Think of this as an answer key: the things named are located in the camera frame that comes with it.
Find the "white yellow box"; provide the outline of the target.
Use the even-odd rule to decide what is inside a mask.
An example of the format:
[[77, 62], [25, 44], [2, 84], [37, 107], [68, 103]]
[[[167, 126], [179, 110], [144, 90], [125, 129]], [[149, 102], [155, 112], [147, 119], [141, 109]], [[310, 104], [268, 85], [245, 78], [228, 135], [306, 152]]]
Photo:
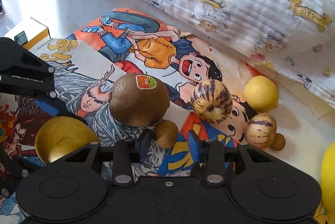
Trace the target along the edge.
[[20, 46], [29, 50], [40, 42], [48, 41], [50, 34], [47, 26], [31, 17], [18, 23], [4, 37], [12, 39]]

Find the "small brown kiwi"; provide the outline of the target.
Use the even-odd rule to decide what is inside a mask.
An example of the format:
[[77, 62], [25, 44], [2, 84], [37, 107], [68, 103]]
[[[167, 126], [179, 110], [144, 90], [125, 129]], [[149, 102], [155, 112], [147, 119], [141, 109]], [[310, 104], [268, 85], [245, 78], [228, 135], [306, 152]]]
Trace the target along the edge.
[[162, 149], [172, 148], [177, 142], [178, 126], [169, 120], [161, 120], [153, 129], [153, 139]]

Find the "striped pepino melon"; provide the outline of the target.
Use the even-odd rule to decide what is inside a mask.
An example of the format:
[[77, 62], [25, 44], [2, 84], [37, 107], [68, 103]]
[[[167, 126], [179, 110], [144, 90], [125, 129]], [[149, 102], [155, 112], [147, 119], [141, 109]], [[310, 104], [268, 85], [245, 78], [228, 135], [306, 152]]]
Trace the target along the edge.
[[275, 118], [270, 114], [258, 114], [249, 121], [245, 138], [251, 146], [263, 150], [273, 144], [276, 133]]
[[200, 82], [192, 92], [190, 102], [201, 120], [216, 124], [230, 115], [233, 106], [230, 91], [216, 79]]

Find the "colourful cartoon table mat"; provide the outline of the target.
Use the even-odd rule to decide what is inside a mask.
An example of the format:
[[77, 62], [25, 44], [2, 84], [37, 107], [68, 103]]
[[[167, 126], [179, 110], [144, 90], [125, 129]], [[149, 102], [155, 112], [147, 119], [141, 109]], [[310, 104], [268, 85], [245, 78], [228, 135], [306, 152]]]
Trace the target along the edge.
[[[259, 75], [254, 66], [135, 10], [116, 9], [68, 38], [45, 38], [30, 48], [54, 67], [55, 90], [67, 109], [82, 117], [105, 146], [141, 132], [110, 117], [107, 97], [117, 78], [147, 74], [166, 85], [171, 101], [167, 118], [179, 127], [177, 142], [170, 149], [152, 143], [145, 162], [133, 166], [135, 176], [188, 176], [194, 165], [188, 130], [235, 146], [255, 116], [243, 95], [246, 82]], [[204, 79], [218, 79], [231, 92], [232, 112], [220, 124], [201, 122], [192, 111], [192, 91]]]

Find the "large brown kiwi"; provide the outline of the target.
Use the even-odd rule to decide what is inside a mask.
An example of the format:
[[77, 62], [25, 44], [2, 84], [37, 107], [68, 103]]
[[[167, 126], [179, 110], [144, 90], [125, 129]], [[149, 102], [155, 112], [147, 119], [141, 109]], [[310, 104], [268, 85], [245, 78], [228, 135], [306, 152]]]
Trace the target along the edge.
[[109, 111], [115, 120], [136, 127], [155, 124], [169, 106], [169, 92], [164, 83], [137, 73], [120, 77], [113, 85], [109, 101]]

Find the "yellow round fruit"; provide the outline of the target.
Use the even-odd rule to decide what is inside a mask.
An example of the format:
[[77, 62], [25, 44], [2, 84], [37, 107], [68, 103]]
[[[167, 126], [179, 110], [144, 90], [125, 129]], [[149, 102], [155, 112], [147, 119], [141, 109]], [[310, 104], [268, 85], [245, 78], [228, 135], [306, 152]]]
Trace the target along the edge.
[[244, 98], [255, 111], [268, 112], [278, 106], [279, 92], [272, 80], [259, 75], [246, 83]]

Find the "large yellow lemon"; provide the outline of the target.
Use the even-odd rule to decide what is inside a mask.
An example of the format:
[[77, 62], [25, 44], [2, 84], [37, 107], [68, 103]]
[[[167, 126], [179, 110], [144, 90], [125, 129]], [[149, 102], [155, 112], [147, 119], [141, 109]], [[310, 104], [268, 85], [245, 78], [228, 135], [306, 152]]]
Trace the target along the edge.
[[320, 171], [320, 185], [322, 190], [322, 201], [330, 212], [334, 212], [335, 207], [335, 143], [331, 143], [326, 149]]

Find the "yellow pear under gripper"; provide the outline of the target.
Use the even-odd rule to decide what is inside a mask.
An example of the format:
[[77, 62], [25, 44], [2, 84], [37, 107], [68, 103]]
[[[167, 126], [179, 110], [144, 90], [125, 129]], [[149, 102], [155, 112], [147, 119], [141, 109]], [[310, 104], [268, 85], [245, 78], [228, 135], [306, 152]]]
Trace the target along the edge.
[[35, 150], [38, 157], [49, 164], [91, 142], [99, 143], [99, 138], [86, 124], [60, 116], [51, 118], [39, 129]]

